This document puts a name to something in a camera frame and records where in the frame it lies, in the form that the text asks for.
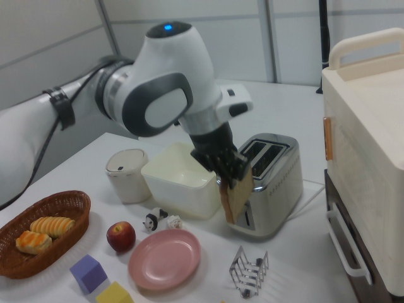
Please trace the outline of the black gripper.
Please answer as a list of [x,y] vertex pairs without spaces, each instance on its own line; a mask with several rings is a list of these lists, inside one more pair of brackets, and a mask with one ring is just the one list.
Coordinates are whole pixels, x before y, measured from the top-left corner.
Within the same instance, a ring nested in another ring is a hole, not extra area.
[[210,133],[190,135],[190,139],[194,145],[192,157],[222,181],[227,181],[229,188],[233,189],[246,176],[250,161],[237,152],[228,122]]

